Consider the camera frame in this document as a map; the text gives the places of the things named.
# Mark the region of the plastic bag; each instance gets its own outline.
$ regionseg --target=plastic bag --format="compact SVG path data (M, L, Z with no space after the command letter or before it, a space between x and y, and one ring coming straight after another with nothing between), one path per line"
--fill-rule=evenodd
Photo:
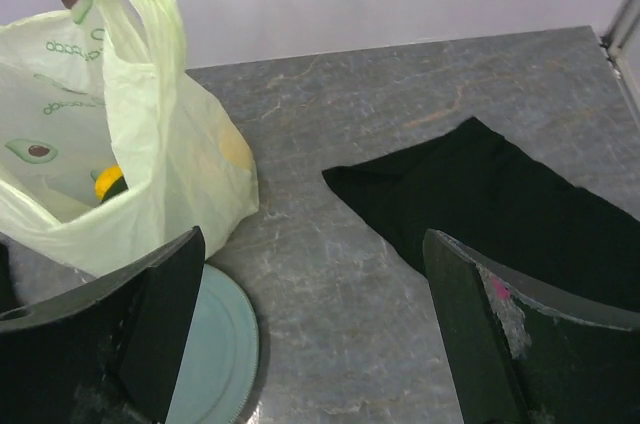
M195 225L213 254L257 210L256 170L184 73L175 0L71 1L0 27L0 232L96 276ZM98 206L115 163L129 190Z

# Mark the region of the yellow fruit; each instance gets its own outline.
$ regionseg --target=yellow fruit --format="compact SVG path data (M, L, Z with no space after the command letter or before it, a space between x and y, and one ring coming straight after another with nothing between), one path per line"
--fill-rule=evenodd
M113 166L103 171L96 180L96 196L98 200L102 201L109 188L121 177L122 170L119 166Z

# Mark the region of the gray marble surface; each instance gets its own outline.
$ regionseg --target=gray marble surface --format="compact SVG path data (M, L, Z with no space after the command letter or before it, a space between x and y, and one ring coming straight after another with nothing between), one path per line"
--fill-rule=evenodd
M426 280L327 189L323 169L475 115L640 217L640 132L589 28L190 74L220 98L260 173L260 211L213 259L261 328L243 424L462 423ZM84 279L70 272L56 292Z

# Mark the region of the plate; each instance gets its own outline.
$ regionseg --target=plate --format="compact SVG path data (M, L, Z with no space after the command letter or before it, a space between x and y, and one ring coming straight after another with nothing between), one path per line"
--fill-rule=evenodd
M166 424L233 424L256 376L258 340L245 293L205 265Z

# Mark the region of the pink mark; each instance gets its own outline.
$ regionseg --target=pink mark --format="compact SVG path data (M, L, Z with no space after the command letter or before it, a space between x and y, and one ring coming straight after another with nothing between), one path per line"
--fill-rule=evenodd
M511 297L511 292L509 292L509 289L504 287L497 277L491 276L491 283L493 284L493 287L496 290L496 294L500 299L509 299Z

